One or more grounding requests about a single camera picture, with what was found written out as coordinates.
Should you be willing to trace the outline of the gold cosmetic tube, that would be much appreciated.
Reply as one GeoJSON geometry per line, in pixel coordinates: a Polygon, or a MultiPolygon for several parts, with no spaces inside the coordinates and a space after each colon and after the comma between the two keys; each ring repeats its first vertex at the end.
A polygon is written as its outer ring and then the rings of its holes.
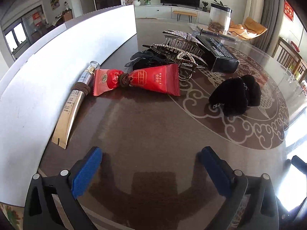
{"type": "Polygon", "coordinates": [[[100,69],[97,61],[91,61],[78,81],[72,86],[68,99],[57,121],[51,141],[63,149],[67,148],[73,122],[84,98],[90,94],[96,71],[100,69]]]}

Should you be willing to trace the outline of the black velvet scrunchie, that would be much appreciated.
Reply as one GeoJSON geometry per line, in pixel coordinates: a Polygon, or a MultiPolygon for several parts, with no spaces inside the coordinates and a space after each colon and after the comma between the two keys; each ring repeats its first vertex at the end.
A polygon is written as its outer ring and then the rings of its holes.
{"type": "Polygon", "coordinates": [[[213,108],[220,107],[224,116],[243,115],[248,107],[261,102],[261,88],[252,75],[244,75],[223,81],[209,97],[213,108]]]}

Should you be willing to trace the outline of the red snack packet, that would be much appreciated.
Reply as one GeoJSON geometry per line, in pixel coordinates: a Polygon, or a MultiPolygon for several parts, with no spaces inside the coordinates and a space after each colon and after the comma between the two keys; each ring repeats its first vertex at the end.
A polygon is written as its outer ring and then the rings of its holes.
{"type": "Polygon", "coordinates": [[[145,90],[179,96],[180,81],[177,64],[160,65],[124,73],[116,69],[99,69],[96,71],[93,95],[100,96],[104,92],[118,87],[138,87],[145,90]]]}

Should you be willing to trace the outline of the black odor bar box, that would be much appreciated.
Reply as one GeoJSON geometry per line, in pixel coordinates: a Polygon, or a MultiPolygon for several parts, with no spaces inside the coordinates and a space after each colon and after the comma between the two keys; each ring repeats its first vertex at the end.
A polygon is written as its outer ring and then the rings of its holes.
{"type": "Polygon", "coordinates": [[[219,40],[207,36],[197,35],[204,53],[202,59],[212,72],[226,74],[235,73],[239,60],[219,40]]]}

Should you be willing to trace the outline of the gold pearl claw clip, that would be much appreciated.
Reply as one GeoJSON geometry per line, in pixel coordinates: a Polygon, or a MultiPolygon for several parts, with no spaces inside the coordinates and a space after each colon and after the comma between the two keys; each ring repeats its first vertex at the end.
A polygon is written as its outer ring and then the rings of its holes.
{"type": "Polygon", "coordinates": [[[189,80],[192,74],[196,72],[196,69],[207,70],[209,68],[205,60],[201,57],[177,47],[165,44],[143,45],[143,47],[147,47],[156,53],[162,54],[166,56],[169,61],[176,63],[179,69],[180,81],[189,80]]]}

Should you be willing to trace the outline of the black feather hair clip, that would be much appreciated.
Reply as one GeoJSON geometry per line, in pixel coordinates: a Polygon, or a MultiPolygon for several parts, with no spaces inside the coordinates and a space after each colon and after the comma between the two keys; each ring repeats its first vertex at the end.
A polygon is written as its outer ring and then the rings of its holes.
{"type": "Polygon", "coordinates": [[[170,61],[165,55],[157,53],[152,49],[146,49],[144,51],[138,51],[131,56],[130,62],[128,62],[125,67],[128,67],[134,71],[149,67],[168,65],[171,63],[172,61],[170,61]]]}

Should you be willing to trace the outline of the rhinestone bow hair clip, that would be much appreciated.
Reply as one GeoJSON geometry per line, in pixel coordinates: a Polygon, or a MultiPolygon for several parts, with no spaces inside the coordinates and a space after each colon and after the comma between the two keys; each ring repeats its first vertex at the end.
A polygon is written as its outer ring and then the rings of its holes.
{"type": "Polygon", "coordinates": [[[198,56],[203,54],[201,42],[190,33],[177,30],[166,30],[163,31],[163,34],[165,36],[165,45],[179,48],[198,56]]]}

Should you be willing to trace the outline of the white storage box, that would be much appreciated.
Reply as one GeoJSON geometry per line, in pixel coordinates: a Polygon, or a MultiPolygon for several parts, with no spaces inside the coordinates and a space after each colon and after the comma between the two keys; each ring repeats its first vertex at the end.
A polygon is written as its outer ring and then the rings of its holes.
{"type": "Polygon", "coordinates": [[[1,79],[1,202],[23,207],[73,84],[136,34],[133,5],[101,9],[53,29],[1,79]]]}

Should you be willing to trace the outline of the wooden dining chair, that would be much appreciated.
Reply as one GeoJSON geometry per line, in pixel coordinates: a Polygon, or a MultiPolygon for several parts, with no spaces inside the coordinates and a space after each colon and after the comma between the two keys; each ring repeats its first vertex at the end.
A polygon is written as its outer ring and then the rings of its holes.
{"type": "Polygon", "coordinates": [[[278,38],[273,58],[294,75],[301,83],[306,76],[306,62],[299,53],[282,37],[278,38]]]}

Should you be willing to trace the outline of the orange lounge chair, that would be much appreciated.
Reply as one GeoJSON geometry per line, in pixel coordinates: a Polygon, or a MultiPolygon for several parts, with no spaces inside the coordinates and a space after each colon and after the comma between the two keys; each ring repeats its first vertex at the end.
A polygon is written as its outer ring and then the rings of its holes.
{"type": "Polygon", "coordinates": [[[233,21],[230,22],[228,32],[232,36],[236,36],[243,40],[254,39],[267,31],[267,28],[252,18],[247,17],[243,24],[234,24],[233,21]]]}

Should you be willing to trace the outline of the white tv cabinet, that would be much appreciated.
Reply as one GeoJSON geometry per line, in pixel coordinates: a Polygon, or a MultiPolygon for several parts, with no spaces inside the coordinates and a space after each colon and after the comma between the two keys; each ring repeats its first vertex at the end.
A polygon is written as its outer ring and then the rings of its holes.
{"type": "Polygon", "coordinates": [[[141,5],[135,6],[135,18],[172,19],[194,24],[209,24],[210,14],[201,10],[166,6],[166,5],[141,5]]]}

